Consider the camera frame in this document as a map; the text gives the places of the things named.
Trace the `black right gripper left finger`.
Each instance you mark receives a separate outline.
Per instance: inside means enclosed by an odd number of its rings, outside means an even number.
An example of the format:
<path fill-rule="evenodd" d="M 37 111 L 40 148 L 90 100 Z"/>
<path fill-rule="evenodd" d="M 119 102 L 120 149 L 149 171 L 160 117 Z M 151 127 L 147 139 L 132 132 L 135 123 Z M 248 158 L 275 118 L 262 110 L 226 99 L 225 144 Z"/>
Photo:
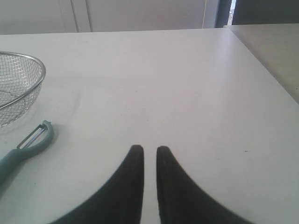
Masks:
<path fill-rule="evenodd" d="M 132 145 L 109 180 L 54 224 L 139 224 L 144 191 L 144 149 Z"/>

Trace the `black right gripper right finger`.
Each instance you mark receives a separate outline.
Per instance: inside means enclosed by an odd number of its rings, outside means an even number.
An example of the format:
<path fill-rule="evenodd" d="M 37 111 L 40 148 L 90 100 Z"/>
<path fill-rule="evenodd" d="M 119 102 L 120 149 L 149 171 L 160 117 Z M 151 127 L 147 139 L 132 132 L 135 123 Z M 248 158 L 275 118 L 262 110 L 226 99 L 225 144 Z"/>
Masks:
<path fill-rule="evenodd" d="M 167 146 L 157 148 L 157 200 L 163 224 L 247 224 L 204 192 Z"/>

